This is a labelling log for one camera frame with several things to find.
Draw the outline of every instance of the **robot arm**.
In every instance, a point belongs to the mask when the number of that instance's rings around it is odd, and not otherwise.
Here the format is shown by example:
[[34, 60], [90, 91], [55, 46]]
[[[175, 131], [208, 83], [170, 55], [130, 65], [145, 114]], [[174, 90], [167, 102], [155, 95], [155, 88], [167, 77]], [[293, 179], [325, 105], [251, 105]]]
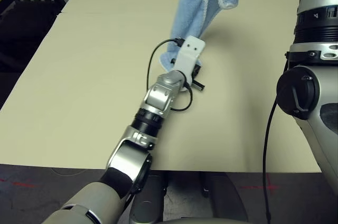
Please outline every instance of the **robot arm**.
[[338, 194], [338, 0], [299, 0], [277, 103], [302, 129]]
[[128, 196], [142, 190], [152, 163], [150, 150], [176, 96], [192, 83], [191, 74], [204, 42], [189, 36], [183, 43], [172, 71], [160, 75], [150, 87], [131, 125], [109, 158], [98, 182], [90, 183], [44, 224], [117, 223]]
[[[300, 0], [297, 14], [295, 41], [286, 54], [288, 70], [277, 84], [277, 103], [296, 119], [338, 194], [338, 0]], [[152, 163], [149, 150], [175, 97], [191, 84], [191, 71], [203, 48], [203, 41], [187, 38], [174, 70], [159, 76], [148, 90], [103, 177], [84, 187], [44, 224], [118, 221], [128, 196], [142, 189]]]

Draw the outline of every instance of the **blue towel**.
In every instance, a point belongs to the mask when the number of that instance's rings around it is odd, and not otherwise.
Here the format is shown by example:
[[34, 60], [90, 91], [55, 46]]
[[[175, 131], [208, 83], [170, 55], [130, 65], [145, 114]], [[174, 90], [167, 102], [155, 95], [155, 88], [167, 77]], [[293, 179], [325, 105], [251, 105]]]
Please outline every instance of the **blue towel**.
[[[171, 38], [187, 38], [189, 35], [199, 38], [221, 9], [236, 7], [238, 0], [180, 0], [171, 31]], [[167, 52], [160, 57], [161, 65], [170, 71], [172, 58], [177, 57], [179, 48], [170, 43]]]

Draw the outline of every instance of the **black knob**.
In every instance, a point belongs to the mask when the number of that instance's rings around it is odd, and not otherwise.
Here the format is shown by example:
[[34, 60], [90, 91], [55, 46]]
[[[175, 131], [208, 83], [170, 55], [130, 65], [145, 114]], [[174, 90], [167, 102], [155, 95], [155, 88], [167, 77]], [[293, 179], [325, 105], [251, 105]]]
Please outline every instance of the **black knob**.
[[277, 83], [277, 103], [287, 114], [307, 120], [320, 93], [317, 78], [305, 67], [293, 67]]

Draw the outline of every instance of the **beige table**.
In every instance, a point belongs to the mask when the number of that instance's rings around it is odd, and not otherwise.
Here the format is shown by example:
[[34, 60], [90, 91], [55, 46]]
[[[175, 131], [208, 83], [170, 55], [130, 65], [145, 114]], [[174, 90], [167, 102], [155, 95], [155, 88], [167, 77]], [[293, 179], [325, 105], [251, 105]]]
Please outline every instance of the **beige table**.
[[[0, 111], [1, 163], [105, 167], [137, 112], [149, 55], [168, 37], [177, 0], [143, 4], [113, 11], [102, 4], [94, 13], [81, 3], [77, 12], [71, 4], [65, 8]], [[261, 171], [267, 117], [293, 40], [296, 7], [297, 0], [240, 0], [215, 18], [202, 37], [198, 81], [205, 91], [194, 91], [188, 111], [170, 114], [153, 153], [154, 169]], [[163, 72], [156, 61], [151, 82]], [[187, 101], [183, 94], [176, 105]], [[301, 130], [279, 109], [267, 170], [319, 171]]]

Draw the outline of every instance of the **black connector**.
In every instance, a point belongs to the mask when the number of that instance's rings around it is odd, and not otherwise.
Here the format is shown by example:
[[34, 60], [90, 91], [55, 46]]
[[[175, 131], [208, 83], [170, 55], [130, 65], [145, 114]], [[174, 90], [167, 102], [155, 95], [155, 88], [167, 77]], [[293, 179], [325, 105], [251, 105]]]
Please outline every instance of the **black connector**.
[[175, 38], [175, 43], [177, 44], [178, 47], [182, 47], [185, 39], [183, 38]]

